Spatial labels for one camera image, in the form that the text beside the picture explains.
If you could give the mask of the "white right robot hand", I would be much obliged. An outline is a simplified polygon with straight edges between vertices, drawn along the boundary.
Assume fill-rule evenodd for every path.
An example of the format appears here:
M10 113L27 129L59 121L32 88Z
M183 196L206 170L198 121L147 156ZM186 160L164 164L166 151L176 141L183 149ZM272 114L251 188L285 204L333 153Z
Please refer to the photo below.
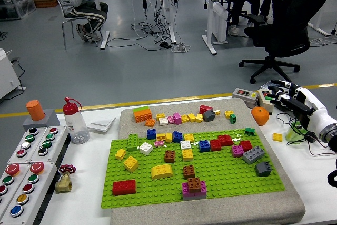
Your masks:
M336 140L336 119L328 115L326 107L308 89L292 82L272 80L272 103L291 110L301 125L321 141Z

